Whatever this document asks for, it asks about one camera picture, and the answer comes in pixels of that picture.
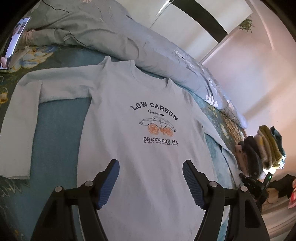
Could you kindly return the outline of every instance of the pink wall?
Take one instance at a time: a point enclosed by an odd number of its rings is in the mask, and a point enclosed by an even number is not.
[[[275,126],[282,134],[287,159],[277,178],[296,175],[296,43],[260,0],[249,4],[253,33],[237,29],[203,64],[245,115],[248,135],[260,125]]]

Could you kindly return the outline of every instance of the smartphone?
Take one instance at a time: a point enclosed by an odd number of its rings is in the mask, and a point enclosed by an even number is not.
[[[11,32],[10,36],[8,37],[8,40],[6,42],[5,48],[2,52],[2,55],[0,57],[0,71],[5,72],[9,70],[9,64],[11,61],[11,57],[15,52],[17,43],[27,25],[29,22],[30,17],[22,18],[17,25],[14,27],[13,31]]]

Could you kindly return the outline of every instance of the gray comforter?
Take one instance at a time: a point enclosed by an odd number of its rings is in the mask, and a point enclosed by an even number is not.
[[[204,66],[166,38],[135,22],[115,0],[41,0],[27,15],[31,20],[21,44],[80,45],[120,60],[135,60],[137,67],[170,77],[241,127],[247,127],[243,115]]]

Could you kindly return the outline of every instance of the printed car illustration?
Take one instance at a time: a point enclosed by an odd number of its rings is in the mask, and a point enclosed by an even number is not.
[[[172,137],[174,132],[176,132],[176,129],[168,120],[158,116],[150,119],[143,119],[139,124],[142,126],[148,126],[149,132],[154,135],[158,135],[160,130],[162,134],[167,134],[169,137]]]

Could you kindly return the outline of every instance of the orange wheel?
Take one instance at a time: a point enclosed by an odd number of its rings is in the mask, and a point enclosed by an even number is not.
[[[172,131],[172,129],[171,128],[169,128],[169,127],[165,127],[164,128],[164,130],[165,130],[165,133],[169,136],[169,137],[172,137],[173,135],[174,135],[174,133],[173,133],[173,131]]]
[[[149,124],[148,130],[151,134],[154,134],[154,135],[158,135],[158,133],[159,133],[159,129],[158,129],[157,125],[155,125],[155,124]]]

